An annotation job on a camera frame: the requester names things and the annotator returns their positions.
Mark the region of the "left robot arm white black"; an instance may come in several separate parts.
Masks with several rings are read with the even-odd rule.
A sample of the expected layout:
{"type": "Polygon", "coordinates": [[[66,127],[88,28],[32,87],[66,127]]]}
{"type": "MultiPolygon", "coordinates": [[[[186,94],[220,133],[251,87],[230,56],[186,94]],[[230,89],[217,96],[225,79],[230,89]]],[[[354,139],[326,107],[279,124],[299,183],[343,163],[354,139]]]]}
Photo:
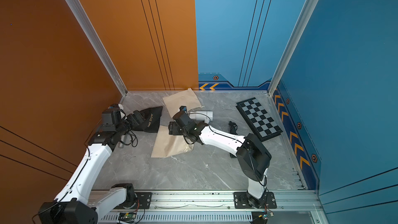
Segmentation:
{"type": "Polygon", "coordinates": [[[131,183],[114,185],[93,203],[89,197],[105,162],[116,146],[138,122],[127,115],[121,104],[113,104],[102,112],[102,125],[91,137],[85,155],[64,188],[52,202],[43,203],[38,217],[43,224],[96,224],[115,207],[130,212],[140,208],[131,183]]]}

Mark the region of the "white hair dryer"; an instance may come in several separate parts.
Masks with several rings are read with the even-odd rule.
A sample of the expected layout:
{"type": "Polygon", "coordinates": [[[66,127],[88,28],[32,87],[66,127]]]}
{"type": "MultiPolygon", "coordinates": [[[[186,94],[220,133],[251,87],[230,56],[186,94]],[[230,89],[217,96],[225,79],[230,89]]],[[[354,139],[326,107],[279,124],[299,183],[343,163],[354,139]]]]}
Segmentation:
{"type": "Polygon", "coordinates": [[[191,119],[209,123],[213,121],[213,111],[191,111],[188,113],[191,119]]]}

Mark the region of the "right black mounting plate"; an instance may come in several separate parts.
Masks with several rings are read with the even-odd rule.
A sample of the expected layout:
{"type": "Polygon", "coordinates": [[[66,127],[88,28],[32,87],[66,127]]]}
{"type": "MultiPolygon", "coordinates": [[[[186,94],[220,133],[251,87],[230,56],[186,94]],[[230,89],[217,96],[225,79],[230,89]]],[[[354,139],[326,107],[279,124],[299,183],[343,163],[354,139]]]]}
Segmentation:
{"type": "Polygon", "coordinates": [[[234,192],[234,204],[237,209],[277,209],[276,198],[273,192],[266,191],[260,199],[248,192],[234,192]]]}

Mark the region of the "black drawstring dryer bag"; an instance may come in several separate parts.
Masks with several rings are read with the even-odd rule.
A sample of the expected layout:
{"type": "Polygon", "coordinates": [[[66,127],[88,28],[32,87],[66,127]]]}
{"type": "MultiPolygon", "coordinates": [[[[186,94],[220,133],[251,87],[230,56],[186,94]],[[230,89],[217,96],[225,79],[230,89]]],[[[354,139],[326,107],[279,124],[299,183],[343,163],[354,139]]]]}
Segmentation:
{"type": "Polygon", "coordinates": [[[141,111],[135,111],[139,113],[143,121],[137,127],[134,127],[134,131],[143,131],[147,133],[157,133],[160,127],[160,120],[162,116],[163,107],[152,107],[141,111]]]}

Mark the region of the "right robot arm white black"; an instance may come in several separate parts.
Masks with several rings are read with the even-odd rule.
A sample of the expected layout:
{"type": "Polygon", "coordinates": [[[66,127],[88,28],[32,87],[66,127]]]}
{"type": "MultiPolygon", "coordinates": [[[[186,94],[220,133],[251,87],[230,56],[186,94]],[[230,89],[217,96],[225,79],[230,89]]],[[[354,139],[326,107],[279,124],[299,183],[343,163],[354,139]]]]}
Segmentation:
{"type": "Polygon", "coordinates": [[[188,144],[200,143],[220,148],[236,157],[242,172],[248,178],[246,199],[252,208],[267,209],[267,172],[272,156],[262,142],[250,133],[239,136],[212,127],[204,121],[193,120],[181,110],[169,123],[169,134],[183,136],[188,144]]]}

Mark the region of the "beige cloth bag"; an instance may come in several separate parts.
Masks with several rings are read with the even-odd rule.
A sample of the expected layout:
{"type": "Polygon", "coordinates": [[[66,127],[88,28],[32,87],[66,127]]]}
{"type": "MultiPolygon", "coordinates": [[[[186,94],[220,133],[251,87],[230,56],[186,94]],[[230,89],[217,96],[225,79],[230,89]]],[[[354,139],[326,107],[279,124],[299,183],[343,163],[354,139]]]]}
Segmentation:
{"type": "Polygon", "coordinates": [[[203,107],[191,88],[166,96],[163,101],[171,117],[180,111],[181,106],[186,106],[188,111],[203,107]]]}
{"type": "Polygon", "coordinates": [[[194,145],[188,144],[182,135],[169,135],[168,127],[161,125],[155,139],[151,157],[167,158],[193,151],[193,149],[194,145]]]}

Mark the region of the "silver grey hair tool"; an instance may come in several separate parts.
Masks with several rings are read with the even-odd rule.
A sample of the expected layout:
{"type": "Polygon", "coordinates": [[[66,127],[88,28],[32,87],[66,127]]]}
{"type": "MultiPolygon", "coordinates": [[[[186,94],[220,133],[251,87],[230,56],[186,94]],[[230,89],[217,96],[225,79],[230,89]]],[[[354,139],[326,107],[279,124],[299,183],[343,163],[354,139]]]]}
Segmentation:
{"type": "Polygon", "coordinates": [[[119,142],[118,147],[121,148],[121,149],[125,147],[125,144],[124,144],[124,135],[121,136],[121,139],[120,139],[120,142],[119,142]]]}

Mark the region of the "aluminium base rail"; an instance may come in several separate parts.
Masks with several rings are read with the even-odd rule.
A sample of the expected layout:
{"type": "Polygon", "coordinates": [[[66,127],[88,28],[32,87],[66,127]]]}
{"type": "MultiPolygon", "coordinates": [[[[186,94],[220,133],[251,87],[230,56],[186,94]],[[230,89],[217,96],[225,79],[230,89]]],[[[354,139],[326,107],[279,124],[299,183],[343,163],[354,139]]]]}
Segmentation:
{"type": "MultiPolygon", "coordinates": [[[[139,209],[134,224],[250,224],[252,212],[273,212],[267,224],[327,224],[320,200],[312,190],[271,190],[277,209],[237,209],[234,192],[242,190],[153,190],[150,209],[139,209]]],[[[118,224],[116,207],[99,220],[118,224]]]]}

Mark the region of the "black mounting plate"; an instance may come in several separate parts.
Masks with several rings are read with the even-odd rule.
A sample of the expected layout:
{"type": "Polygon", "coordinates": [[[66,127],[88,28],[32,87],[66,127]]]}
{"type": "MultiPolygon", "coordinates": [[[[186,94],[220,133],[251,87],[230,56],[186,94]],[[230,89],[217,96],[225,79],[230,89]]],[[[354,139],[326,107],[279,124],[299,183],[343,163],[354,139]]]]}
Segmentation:
{"type": "Polygon", "coordinates": [[[134,209],[150,209],[152,192],[150,191],[135,192],[135,196],[137,203],[133,207],[134,209]]]}
{"type": "Polygon", "coordinates": [[[234,204],[237,209],[277,209],[276,198],[273,192],[266,191],[260,199],[248,192],[234,192],[234,204]]]}

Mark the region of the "left green circuit board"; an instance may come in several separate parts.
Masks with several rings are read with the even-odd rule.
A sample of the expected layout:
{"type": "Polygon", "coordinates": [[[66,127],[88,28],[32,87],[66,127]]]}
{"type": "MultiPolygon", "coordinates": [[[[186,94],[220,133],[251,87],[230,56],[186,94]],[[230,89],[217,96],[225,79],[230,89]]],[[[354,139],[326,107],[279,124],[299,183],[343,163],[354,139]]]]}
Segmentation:
{"type": "Polygon", "coordinates": [[[133,223],[135,223],[136,218],[137,218],[137,213],[134,213],[134,212],[119,213],[118,223],[119,224],[133,224],[133,223]]]}

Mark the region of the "right green circuit board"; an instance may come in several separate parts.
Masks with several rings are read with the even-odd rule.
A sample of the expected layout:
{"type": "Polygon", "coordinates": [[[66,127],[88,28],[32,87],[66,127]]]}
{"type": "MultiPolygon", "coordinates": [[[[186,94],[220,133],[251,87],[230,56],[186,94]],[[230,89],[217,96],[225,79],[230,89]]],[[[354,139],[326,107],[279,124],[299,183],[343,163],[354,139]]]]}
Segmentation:
{"type": "Polygon", "coordinates": [[[268,220],[271,217],[274,217],[273,212],[252,212],[252,221],[251,224],[267,224],[268,220]]]}

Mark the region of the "dark green hair dryer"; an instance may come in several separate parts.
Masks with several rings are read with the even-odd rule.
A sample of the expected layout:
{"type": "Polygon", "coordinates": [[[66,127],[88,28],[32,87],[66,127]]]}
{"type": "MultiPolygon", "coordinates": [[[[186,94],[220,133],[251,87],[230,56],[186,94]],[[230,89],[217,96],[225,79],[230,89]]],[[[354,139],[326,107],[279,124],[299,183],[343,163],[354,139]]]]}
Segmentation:
{"type": "Polygon", "coordinates": [[[237,135],[237,124],[235,122],[229,121],[229,133],[237,135]]]}

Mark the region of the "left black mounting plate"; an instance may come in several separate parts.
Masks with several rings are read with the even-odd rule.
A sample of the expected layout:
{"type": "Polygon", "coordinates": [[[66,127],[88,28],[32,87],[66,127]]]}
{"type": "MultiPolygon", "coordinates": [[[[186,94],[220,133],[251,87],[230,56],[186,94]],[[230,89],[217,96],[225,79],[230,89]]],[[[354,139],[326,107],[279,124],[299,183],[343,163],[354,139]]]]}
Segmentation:
{"type": "Polygon", "coordinates": [[[135,192],[135,196],[137,203],[133,207],[134,209],[150,209],[152,192],[150,191],[135,192]]]}

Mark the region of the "black white checkerboard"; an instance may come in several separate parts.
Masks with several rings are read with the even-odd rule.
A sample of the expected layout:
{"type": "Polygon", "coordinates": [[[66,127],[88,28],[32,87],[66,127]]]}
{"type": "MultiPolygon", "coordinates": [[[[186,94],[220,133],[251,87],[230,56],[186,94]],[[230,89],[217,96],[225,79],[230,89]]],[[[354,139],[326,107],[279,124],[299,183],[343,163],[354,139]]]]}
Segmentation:
{"type": "Polygon", "coordinates": [[[255,98],[236,103],[236,108],[261,142],[282,134],[282,129],[255,98]]]}

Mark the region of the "green circuit board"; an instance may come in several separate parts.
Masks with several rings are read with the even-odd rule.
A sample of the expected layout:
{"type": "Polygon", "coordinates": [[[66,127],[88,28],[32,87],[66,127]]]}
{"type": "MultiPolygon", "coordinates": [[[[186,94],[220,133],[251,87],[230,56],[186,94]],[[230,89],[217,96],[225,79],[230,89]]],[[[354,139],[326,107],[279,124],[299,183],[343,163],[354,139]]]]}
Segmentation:
{"type": "Polygon", "coordinates": [[[268,220],[271,217],[274,217],[273,212],[252,212],[252,221],[251,224],[267,224],[268,220]]]}
{"type": "Polygon", "coordinates": [[[118,223],[119,224],[133,224],[133,223],[135,223],[136,218],[137,218],[137,213],[134,213],[134,212],[119,213],[118,223]]]}

